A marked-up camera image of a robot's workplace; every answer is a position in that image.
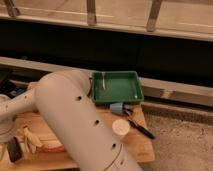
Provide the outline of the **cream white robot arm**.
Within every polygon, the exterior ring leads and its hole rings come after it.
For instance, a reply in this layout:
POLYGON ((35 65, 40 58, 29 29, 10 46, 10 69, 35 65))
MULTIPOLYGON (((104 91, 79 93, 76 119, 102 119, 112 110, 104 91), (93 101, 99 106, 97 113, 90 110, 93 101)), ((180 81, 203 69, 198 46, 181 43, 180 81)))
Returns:
POLYGON ((85 72, 52 72, 35 88, 1 102, 0 121, 37 110, 81 171, 142 171, 97 112, 89 91, 85 72))

